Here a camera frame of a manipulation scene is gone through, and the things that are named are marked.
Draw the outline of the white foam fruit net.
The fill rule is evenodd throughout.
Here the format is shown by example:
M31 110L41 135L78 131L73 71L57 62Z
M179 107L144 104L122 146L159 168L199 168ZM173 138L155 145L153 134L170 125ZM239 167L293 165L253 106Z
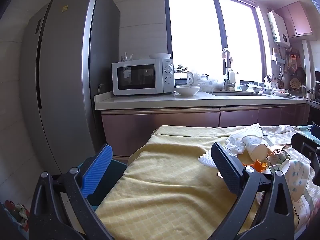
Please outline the white foam fruit net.
M211 153L208 151L205 154L203 154L202 156L200 156L198 158L198 161L206 166L206 167L213 167L213 168L217 168L216 164L214 163Z

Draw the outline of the large white bowl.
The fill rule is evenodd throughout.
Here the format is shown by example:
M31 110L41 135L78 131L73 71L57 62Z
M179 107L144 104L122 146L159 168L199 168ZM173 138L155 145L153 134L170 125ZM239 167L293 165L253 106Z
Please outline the large white bowl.
M176 86L175 92L181 96L194 96L200 90L199 86Z

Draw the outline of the kitchen faucet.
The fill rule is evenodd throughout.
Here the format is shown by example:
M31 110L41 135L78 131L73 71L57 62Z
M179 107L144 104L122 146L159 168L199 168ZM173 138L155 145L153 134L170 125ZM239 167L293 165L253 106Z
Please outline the kitchen faucet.
M225 76L224 90L230 90L231 88L234 89L235 84L229 83L229 71L232 68L233 58L227 47L223 48L222 50L222 59L225 62L225 66L223 69L223 74Z

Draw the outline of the kitchen window frame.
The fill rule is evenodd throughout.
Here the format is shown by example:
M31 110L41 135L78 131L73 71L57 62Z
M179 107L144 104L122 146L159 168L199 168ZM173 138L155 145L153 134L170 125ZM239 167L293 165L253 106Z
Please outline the kitchen window frame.
M164 0L168 53L175 67L218 79L227 48L238 80L263 81L267 60L258 6L245 0Z

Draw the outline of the soap dispenser bottle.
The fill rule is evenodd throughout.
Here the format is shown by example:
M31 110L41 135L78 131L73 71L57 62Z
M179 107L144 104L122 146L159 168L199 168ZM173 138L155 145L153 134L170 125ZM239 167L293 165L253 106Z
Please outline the soap dispenser bottle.
M235 84L236 83L236 74L233 72L232 69L229 71L229 83Z

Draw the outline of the pink upper cabinet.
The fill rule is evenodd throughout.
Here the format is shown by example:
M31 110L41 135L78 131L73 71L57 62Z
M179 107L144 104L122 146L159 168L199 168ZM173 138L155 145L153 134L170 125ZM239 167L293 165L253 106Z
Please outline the pink upper cabinet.
M289 38L312 35L311 25L300 1L279 8L275 12L283 18Z

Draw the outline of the black hanging frying pan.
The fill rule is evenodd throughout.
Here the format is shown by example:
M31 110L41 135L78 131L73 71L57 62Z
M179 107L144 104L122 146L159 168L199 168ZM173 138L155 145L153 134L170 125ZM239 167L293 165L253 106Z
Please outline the black hanging frying pan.
M298 67L296 70L297 73L297 79L301 84L306 83L306 73L305 70L302 67Z

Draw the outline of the white tissue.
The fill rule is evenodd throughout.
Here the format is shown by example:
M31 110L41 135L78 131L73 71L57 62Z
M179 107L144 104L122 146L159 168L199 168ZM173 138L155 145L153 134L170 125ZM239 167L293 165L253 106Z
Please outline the white tissue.
M238 131L232 132L231 135L225 140L226 152L235 157L239 154L243 154L245 151L245 143L243 142L243 138L247 135L262 137L263 132L260 125L258 123L253 124Z

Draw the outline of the glass electric kettle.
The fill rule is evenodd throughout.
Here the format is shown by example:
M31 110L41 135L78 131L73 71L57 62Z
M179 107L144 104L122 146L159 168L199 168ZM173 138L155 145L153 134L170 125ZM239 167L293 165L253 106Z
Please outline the glass electric kettle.
M187 67L178 65L174 69L175 86L191 86L194 83L194 75L188 71Z

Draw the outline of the orange peel piece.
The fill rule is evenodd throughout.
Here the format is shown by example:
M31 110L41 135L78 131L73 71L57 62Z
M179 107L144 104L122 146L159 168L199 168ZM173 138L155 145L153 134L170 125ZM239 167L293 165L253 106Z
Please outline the orange peel piece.
M253 167L257 172L263 172L264 170L267 169L268 165L267 163L262 163L259 160L256 160L254 163L252 164L244 164L242 163L243 166L250 166Z

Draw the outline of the white microwave oven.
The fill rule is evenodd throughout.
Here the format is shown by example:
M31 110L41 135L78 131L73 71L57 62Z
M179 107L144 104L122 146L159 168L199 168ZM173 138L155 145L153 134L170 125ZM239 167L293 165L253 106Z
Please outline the white microwave oven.
M112 83L115 96L173 93L173 60L141 59L113 63Z

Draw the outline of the grey refrigerator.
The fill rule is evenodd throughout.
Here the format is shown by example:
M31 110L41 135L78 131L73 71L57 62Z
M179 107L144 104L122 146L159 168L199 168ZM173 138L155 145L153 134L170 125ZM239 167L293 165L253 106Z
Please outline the grey refrigerator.
M51 0L24 31L22 113L45 171L66 173L106 139L96 95L112 91L120 11L113 0Z

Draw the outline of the teal plastic trash bin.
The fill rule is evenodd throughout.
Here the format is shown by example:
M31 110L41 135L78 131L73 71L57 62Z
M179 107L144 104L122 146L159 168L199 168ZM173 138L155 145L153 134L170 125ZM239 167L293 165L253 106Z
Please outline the teal plastic trash bin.
M95 211L104 198L113 189L117 181L123 176L127 165L112 159L102 179L93 194L88 195L87 200L91 208Z

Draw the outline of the white water heater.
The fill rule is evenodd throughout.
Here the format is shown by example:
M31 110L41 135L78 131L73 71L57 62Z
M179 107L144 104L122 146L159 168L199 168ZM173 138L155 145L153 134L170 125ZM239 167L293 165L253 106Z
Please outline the white water heater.
M268 12L267 16L272 29L274 42L282 47L289 48L290 41L284 19L274 11Z

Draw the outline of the patterned paper cup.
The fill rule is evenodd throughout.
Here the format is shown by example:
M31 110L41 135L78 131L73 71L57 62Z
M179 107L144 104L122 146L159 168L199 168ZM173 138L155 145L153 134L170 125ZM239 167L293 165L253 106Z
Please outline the patterned paper cup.
M263 161L266 159L268 154L268 145L264 138L256 135L247 135L243 137L242 140L252 161Z
M310 165L298 160L286 159L280 166L289 188L290 197L297 202L303 195L310 176Z

